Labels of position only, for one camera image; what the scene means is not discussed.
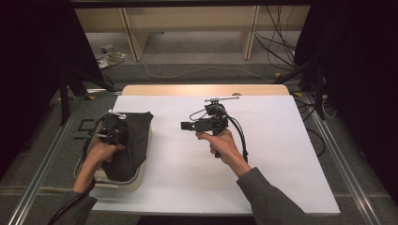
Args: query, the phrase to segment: sleeve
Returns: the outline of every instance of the sleeve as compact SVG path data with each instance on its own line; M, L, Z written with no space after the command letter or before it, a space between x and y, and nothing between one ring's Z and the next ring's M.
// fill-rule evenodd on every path
M62 205L69 203L70 200L78 196L79 193L70 191L68 192L63 200ZM83 197L79 202L74 204L64 215L62 215L56 222L56 225L84 225L87 221L88 215L91 212L97 199L86 196Z
M311 224L305 213L257 168L245 173L237 184L250 202L258 225Z

